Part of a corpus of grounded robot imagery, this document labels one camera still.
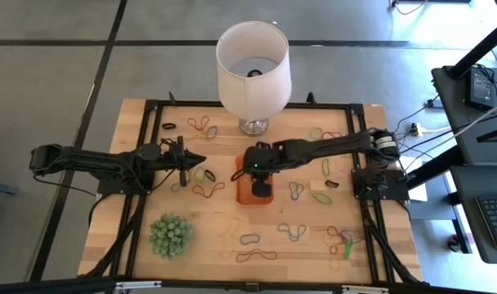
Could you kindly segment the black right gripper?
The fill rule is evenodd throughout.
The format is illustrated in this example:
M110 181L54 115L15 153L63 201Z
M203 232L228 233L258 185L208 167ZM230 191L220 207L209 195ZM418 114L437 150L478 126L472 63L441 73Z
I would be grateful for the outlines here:
M249 175L252 182L252 194L259 198L268 198L272 194L269 182L272 174L279 171L280 151L274 145L257 142L244 153L242 170Z

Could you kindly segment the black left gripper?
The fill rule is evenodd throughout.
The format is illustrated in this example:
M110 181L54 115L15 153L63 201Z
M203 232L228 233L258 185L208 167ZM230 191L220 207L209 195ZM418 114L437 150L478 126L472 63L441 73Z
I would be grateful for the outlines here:
M178 136L175 140L163 138L162 143L168 146L169 157L179 171L179 181L181 187L186 187L188 184L188 171L190 167L197 166L206 160L206 157L199 154L194 154L189 151L186 158L186 149L184 148L183 136Z

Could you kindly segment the orange plastic bin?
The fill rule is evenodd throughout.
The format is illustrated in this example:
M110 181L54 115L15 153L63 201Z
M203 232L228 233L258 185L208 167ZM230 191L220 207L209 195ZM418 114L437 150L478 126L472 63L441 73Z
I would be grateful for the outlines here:
M252 193L253 180L249 174L243 174L236 181L236 201L243 206L266 206L274 200L273 176L269 176L266 183L271 186L269 197L258 197Z

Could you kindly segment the silver table lamp white shade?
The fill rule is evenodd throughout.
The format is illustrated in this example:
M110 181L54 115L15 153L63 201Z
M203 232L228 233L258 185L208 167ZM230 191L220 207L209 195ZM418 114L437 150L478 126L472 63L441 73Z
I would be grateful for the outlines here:
M246 21L230 27L216 45L217 92L223 107L239 119L246 136L261 136L289 102L292 82L289 41L275 26ZM234 67L252 60L271 63L269 70Z

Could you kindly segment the potted green artificial plant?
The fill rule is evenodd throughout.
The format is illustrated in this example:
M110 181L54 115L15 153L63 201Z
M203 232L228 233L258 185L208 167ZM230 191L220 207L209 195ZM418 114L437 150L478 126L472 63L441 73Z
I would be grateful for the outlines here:
M150 224L150 245L155 255L171 260L185 253L193 234L192 224L183 216L165 213Z

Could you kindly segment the white power strip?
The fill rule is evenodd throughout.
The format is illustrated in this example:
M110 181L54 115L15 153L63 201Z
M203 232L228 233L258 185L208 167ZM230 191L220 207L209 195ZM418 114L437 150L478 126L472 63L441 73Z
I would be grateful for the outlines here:
M409 133L412 136L421 137L421 136L423 136L425 134L437 133L437 132L449 131L449 130L450 130L450 127L440 127L440 128L437 128L437 129L427 129L426 127L423 127L420 123L413 122L410 125Z

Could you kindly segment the white paper sheet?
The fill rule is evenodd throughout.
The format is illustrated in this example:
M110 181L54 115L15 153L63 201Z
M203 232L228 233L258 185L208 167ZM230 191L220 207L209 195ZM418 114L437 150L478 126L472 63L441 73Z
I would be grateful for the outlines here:
M414 188L408 190L409 200L419 201L419 202L427 202L428 194L425 184L418 185Z

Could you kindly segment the red black floor object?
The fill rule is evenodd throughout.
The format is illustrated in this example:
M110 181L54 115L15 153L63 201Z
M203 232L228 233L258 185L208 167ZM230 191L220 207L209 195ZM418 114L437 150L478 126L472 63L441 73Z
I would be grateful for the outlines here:
M463 252L461 243L458 239L458 236L456 234L453 234L449 237L449 239L446 242L446 246L452 251L452 252Z

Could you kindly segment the black power adapter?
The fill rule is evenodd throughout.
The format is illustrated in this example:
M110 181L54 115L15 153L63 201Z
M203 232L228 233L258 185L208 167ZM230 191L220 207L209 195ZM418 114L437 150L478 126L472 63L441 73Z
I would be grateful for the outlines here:
M484 65L475 64L469 71L466 80L467 106L488 111L497 106L497 82L495 71Z

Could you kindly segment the black diagonal pole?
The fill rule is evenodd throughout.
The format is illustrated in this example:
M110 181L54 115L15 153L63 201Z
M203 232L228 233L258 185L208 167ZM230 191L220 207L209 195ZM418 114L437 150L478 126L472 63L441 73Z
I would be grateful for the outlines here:
M497 46L497 27L482 39L467 55L458 63L446 70L452 79L459 79L475 65L484 55Z

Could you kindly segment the silver aluminium bracket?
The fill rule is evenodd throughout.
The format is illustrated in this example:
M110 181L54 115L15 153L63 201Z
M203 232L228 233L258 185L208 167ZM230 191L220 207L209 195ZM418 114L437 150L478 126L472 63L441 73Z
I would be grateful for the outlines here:
M385 287L342 285L342 294L389 294Z
M161 281L127 281L118 282L115 285L116 291L128 291L136 289L147 289L147 288L157 288L162 287Z

